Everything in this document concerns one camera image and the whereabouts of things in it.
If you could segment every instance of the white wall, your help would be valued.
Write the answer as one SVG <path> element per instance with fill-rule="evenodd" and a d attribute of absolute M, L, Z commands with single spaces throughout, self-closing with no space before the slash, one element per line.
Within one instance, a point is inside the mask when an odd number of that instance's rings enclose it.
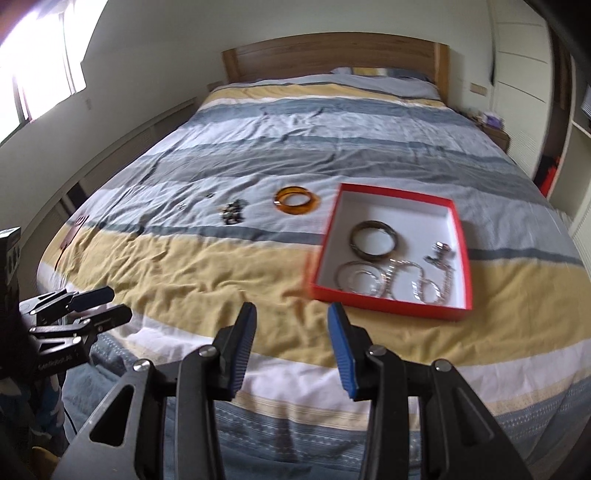
<path fill-rule="evenodd" d="M 220 51 L 288 35 L 369 31 L 417 37 L 451 48 L 451 106 L 489 108 L 492 32 L 486 0 L 217 0 L 200 7 L 207 21 L 190 30 L 203 83 L 225 78 Z"/>
<path fill-rule="evenodd" d="M 0 148 L 0 228 L 26 228 L 86 163 L 160 112 L 225 78 L 222 50 L 320 31 L 372 31 L 451 47 L 451 106 L 487 109 L 486 0 L 110 0 L 82 64 L 87 88 Z M 87 108 L 90 100 L 92 108 Z"/>

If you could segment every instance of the red box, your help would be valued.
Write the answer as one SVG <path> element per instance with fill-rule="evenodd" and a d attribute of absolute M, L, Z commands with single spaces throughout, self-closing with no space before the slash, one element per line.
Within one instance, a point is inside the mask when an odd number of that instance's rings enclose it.
<path fill-rule="evenodd" d="M 395 296 L 405 297 L 403 299 L 377 298 L 337 288 L 334 276 L 339 265 L 359 260 L 349 246 L 349 234 L 356 224 L 365 220 L 379 220 L 390 225 L 398 237 L 398 246 L 392 256 L 420 264 L 427 278 L 434 281 L 439 272 L 442 282 L 444 273 L 428 265 L 423 256 L 432 254 L 432 245 L 436 241 L 451 246 L 452 252 L 446 261 L 453 268 L 452 283 L 446 304 L 432 305 L 410 299 L 406 283 L 398 285 L 396 278 L 392 290 L 396 289 Z M 423 193 L 341 184 L 311 281 L 311 293 L 317 300 L 339 301 L 362 309 L 443 320 L 461 319 L 472 309 L 472 282 L 466 241 L 454 203 Z"/>

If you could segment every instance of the striped duvet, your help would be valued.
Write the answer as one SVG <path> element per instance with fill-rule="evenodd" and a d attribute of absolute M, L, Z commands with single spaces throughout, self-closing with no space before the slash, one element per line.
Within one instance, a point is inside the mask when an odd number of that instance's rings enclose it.
<path fill-rule="evenodd" d="M 455 201 L 474 309 L 459 323 L 347 309 L 350 320 L 404 359 L 450 359 L 533 474 L 555 470 L 591 414 L 591 283 L 558 215 L 510 159 L 428 84 L 389 80 L 320 75 L 218 89 L 81 207 L 72 222 L 88 221 L 61 259 L 69 226 L 56 236 L 40 287 L 108 284 L 134 317 L 99 341 L 96 367 L 70 374 L 70 412 L 83 421 L 113 373 L 137 356 L 182 358 L 251 301 L 259 327 L 243 389 L 217 407 L 223 447 L 277 471 L 291 462 L 290 478 L 301 464 L 354 478 L 369 404 L 343 391 L 327 305 L 308 297 L 304 279 L 339 183 L 371 184 Z M 279 212 L 272 198 L 286 185 L 315 192 L 320 207 Z M 244 223 L 223 225 L 219 208 L 238 198 L 248 203 Z M 412 398 L 410 411 L 418 475 Z M 279 477 L 272 471 L 267 478 Z"/>

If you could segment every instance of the wooden bed frame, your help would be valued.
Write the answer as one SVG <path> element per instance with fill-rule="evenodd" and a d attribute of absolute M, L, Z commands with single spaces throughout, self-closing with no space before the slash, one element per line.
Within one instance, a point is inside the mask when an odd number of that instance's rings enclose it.
<path fill-rule="evenodd" d="M 383 33 L 330 32 L 274 38 L 222 53 L 228 81 L 330 73 L 337 67 L 392 67 L 426 74 L 447 104 L 449 47 Z"/>

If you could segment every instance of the amber bangle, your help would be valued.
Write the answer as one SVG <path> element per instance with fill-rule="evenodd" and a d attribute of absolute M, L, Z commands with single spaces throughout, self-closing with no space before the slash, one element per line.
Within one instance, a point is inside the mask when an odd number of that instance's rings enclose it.
<path fill-rule="evenodd" d="M 288 205 L 285 200 L 290 195 L 305 195 L 308 201 L 300 203 L 299 205 Z M 311 191 L 304 187 L 284 187 L 275 194 L 275 206 L 284 213 L 290 215 L 302 215 L 303 213 L 311 212 L 318 203 L 318 198 Z"/>

